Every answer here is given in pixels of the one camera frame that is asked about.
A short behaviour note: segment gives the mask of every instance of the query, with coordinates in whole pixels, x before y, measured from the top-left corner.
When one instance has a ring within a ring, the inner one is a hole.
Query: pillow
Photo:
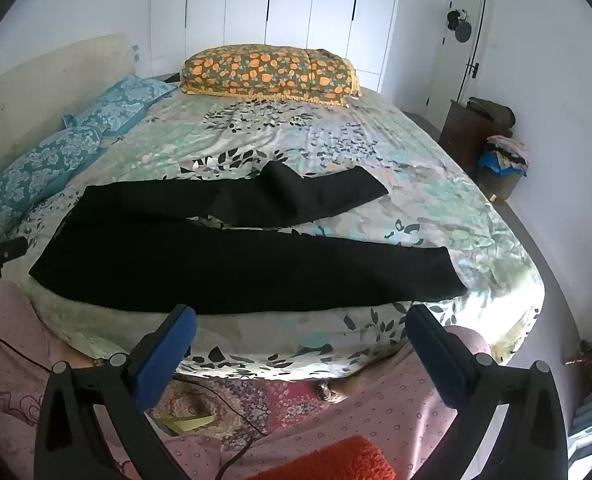
[[[128,75],[103,92],[87,110],[63,116],[64,126],[93,124],[105,136],[124,135],[143,120],[147,108],[176,88],[158,79]]]
[[[208,48],[183,66],[186,94],[235,96],[245,99],[293,99],[347,106],[347,96],[360,96],[351,63],[327,52],[265,44]]]
[[[42,200],[62,191],[101,139],[98,126],[73,126],[14,160],[0,176],[0,238]]]
[[[380,449],[364,436],[354,435],[307,455],[301,455],[291,462],[261,471],[247,480],[291,480],[294,478],[394,480],[396,472]]]

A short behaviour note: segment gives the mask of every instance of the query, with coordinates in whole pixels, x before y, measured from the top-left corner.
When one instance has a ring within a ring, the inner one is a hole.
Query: white wardrobe
[[[151,0],[155,75],[214,46],[266,43],[325,48],[348,58],[378,90],[397,0]]]

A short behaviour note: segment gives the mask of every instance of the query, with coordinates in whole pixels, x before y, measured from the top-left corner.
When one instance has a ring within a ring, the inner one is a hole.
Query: door handle
[[[471,78],[472,79],[476,79],[476,76],[478,75],[478,69],[480,67],[480,63],[476,63],[475,65],[472,65],[471,63],[467,63],[467,68],[470,69],[470,73],[471,73],[471,69],[474,69],[474,72],[471,74]]]

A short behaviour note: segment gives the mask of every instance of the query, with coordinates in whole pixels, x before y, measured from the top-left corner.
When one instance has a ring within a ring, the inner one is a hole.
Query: white door
[[[312,0],[307,48],[324,48],[347,57],[355,0]]]
[[[307,47],[311,0],[269,0],[265,43]]]
[[[356,0],[347,59],[356,70],[380,76],[395,0]]]
[[[185,0],[151,0],[153,75],[179,72],[185,62]]]
[[[465,84],[468,65],[471,62],[478,39],[480,16],[484,0],[449,0],[444,12],[445,32],[439,47],[429,99],[425,108],[425,119],[442,130],[452,105],[458,101]],[[456,39],[454,31],[447,28],[447,13],[451,10],[465,10],[471,24],[471,37],[465,43]]]
[[[474,45],[474,53],[472,54],[470,65],[465,76],[465,84],[460,92],[461,103],[467,104],[471,96],[477,95],[478,88],[478,73],[482,70],[485,62],[485,52],[487,44],[489,43],[489,33],[491,31],[491,17],[494,14],[494,1],[483,0],[483,9],[480,12],[480,26],[478,27],[478,37]]]
[[[186,58],[225,44],[225,1],[187,0]]]
[[[225,44],[264,43],[269,0],[227,0]]]

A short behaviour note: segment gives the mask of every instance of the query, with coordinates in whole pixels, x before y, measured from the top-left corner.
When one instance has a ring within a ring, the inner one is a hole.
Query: white wall
[[[55,48],[124,32],[151,76],[150,0],[16,0],[0,22],[0,74]]]
[[[447,0],[399,0],[381,94],[401,110],[425,109]]]
[[[476,94],[510,106],[531,168],[509,200],[592,338],[592,9],[496,0]]]

